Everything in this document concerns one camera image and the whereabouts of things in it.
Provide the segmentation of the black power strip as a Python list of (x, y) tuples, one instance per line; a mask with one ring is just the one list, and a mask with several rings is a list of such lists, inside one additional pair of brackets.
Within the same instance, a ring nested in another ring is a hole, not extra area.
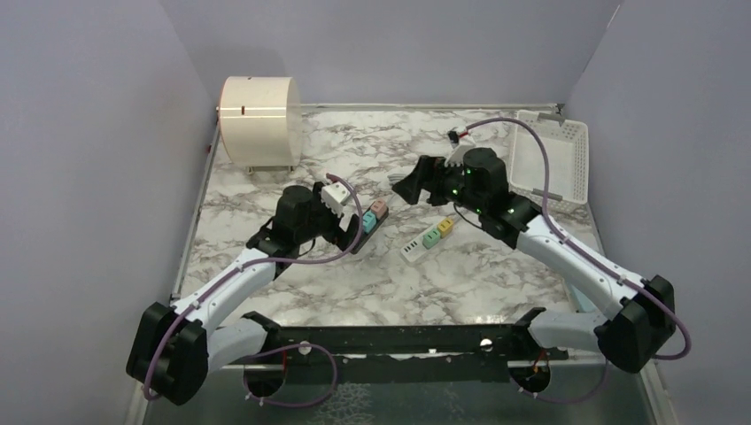
[(374, 202), (365, 212), (362, 219), (363, 233), (358, 243), (352, 248), (351, 254), (357, 254), (375, 232), (382, 226), (389, 216), (389, 207), (382, 201)]

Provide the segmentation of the teal usb charger plug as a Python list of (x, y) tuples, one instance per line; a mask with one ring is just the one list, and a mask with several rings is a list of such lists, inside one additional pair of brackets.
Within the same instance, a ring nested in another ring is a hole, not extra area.
[(372, 212), (367, 211), (363, 214), (362, 227), (365, 234), (369, 234), (375, 228), (376, 224), (377, 218)]

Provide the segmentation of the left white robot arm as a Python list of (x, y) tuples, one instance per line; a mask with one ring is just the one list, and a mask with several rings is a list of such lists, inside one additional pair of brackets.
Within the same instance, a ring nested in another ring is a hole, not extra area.
[(275, 358), (279, 342), (260, 323), (222, 322), (289, 266), (331, 263), (364, 241), (365, 209), (356, 189), (334, 174), (327, 177), (328, 184), (285, 188), (275, 215), (218, 276), (170, 305), (155, 302), (145, 309), (126, 364), (144, 399), (180, 406), (216, 369), (244, 355), (260, 364)]

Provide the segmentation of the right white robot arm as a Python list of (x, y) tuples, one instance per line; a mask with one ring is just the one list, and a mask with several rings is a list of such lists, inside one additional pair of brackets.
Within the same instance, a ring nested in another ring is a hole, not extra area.
[(659, 275), (647, 280), (579, 244), (540, 205), (509, 189), (506, 164), (493, 150), (471, 148), (458, 166), (422, 155), (392, 188), (410, 205), (427, 191), (429, 205), (452, 203), (474, 211), (486, 234), (551, 268), (594, 304), (592, 313), (531, 315), (528, 326), (510, 339), (518, 358), (570, 348), (598, 352), (624, 372), (637, 373), (673, 336), (672, 284)]

